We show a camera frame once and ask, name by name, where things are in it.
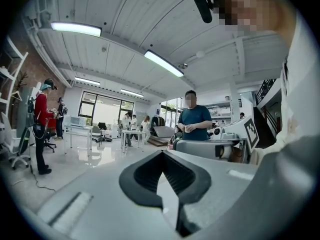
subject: floor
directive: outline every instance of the floor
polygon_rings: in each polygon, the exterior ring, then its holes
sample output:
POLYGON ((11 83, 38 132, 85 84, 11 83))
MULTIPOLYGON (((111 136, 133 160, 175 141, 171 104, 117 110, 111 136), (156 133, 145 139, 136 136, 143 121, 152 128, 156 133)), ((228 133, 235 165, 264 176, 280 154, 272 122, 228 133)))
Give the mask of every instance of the floor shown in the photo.
MULTIPOLYGON (((120 139, 113 139, 112 142, 103 142, 99 147, 98 143, 92 142, 92 156, 87 156, 86 139, 81 136, 73 136, 73 148, 69 148, 67 154, 64 154, 64 142, 51 139, 50 143, 56 143, 55 153, 51 149, 45 147, 43 157, 45 163, 52 169, 51 174, 39 175, 37 170, 37 161, 35 147, 27 149, 26 154, 30 153, 33 172, 38 180, 38 186, 46 186, 50 189, 59 190, 79 175, 85 173, 88 169, 112 163, 116 156, 123 156, 120 149, 120 139)), ((134 155, 137 152, 144 152, 150 155, 156 150, 165 149, 166 147, 155 147, 149 143, 144 146, 132 138, 133 147, 126 149, 125 155, 134 155)), ((26 168, 21 162, 16 163, 16 170, 11 169, 11 165, 7 159, 0 162, 0 172, 7 182, 8 189, 11 190, 12 197, 22 205, 36 213, 42 204, 54 194, 54 191, 45 188, 38 188, 36 180, 31 174, 30 168, 26 168)), ((161 191, 165 185, 169 184, 164 176, 159 180, 159 188, 161 191)))

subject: fluorescent light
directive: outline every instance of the fluorescent light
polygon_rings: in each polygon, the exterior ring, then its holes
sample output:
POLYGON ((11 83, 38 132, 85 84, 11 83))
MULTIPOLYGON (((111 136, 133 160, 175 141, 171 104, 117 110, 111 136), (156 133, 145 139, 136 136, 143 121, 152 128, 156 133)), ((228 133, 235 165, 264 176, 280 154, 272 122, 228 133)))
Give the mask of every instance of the fluorescent light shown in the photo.
POLYGON ((82 82, 87 82, 87 83, 90 83, 90 84, 95 84, 95 85, 100 85, 99 82, 96 82, 96 81, 92 81, 92 80, 89 80, 89 79, 84 79, 84 78, 80 78, 80 77, 74 77, 75 80, 79 80, 79 81, 82 81, 82 82))
POLYGON ((179 69, 177 69, 175 66, 173 66, 168 61, 161 58, 159 55, 155 54, 151 50, 147 50, 144 54, 144 57, 157 63, 158 65, 170 71, 172 74, 176 75, 179 78, 184 76, 184 73, 182 73, 179 69))
POLYGON ((51 28, 56 31, 77 32, 81 34, 91 35, 95 37, 101 36, 101 28, 90 25, 83 25, 69 22, 52 22, 51 28))
POLYGON ((125 90, 125 89, 121 89, 120 92, 124 92, 124 93, 127 93, 127 94, 136 95, 136 96, 138 96, 138 97, 143 97, 143 95, 141 95, 141 94, 135 93, 135 92, 133 92, 133 91, 125 90))

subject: table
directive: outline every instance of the table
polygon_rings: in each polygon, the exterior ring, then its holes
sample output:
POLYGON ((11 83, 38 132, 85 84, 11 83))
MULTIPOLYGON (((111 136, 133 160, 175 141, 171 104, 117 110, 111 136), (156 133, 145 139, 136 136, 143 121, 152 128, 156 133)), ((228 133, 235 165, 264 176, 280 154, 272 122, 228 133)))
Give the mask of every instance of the table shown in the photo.
POLYGON ((137 134, 138 135, 138 148, 139 148, 139 135, 142 135, 142 144, 144 145, 144 139, 146 136, 146 133, 144 131, 137 131, 137 130, 124 130, 122 129, 121 131, 121 148, 122 148, 122 152, 125 152, 125 144, 126 144, 126 139, 125 139, 125 135, 126 134, 137 134))
MULTIPOLYGON (((67 134, 70 135, 70 148, 72 148, 72 135, 86 137, 86 149, 87 149, 87 155, 89 157, 91 154, 91 150, 92 150, 92 129, 93 129, 93 126, 81 127, 81 126, 75 126, 75 125, 64 125, 63 129, 64 129, 65 136, 67 134)), ((63 143, 64 143, 64 153, 66 154, 67 153, 66 137, 63 138, 63 143)))

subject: sneaker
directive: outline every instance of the sneaker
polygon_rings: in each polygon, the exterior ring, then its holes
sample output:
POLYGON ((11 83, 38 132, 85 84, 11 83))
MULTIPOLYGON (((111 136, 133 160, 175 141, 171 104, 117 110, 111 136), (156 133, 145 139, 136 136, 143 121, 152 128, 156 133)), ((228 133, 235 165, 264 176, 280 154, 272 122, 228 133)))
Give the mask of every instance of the sneaker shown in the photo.
POLYGON ((50 174, 51 172, 52 172, 52 170, 49 169, 49 168, 43 169, 43 170, 39 170, 39 174, 40 174, 40 175, 50 174))

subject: red jacket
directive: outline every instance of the red jacket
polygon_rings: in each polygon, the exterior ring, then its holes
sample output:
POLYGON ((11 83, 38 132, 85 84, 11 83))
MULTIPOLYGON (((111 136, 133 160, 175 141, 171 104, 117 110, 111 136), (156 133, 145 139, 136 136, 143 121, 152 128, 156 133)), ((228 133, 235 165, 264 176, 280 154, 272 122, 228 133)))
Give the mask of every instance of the red jacket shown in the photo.
POLYGON ((53 118, 54 113, 47 111, 47 95, 41 92, 35 99, 34 106, 35 119, 43 126, 46 125, 46 119, 53 118))

